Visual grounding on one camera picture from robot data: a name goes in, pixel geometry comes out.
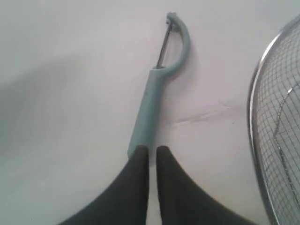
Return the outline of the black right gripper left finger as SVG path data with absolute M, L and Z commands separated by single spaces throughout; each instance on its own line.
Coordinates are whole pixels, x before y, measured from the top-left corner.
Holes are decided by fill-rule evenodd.
M 149 199 L 149 153 L 137 146 L 117 178 L 62 225 L 144 225 Z

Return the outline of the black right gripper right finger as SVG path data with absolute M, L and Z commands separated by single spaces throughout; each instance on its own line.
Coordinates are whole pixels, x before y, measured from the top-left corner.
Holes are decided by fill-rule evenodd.
M 157 148 L 157 189 L 164 225 L 251 225 L 202 190 L 167 146 Z

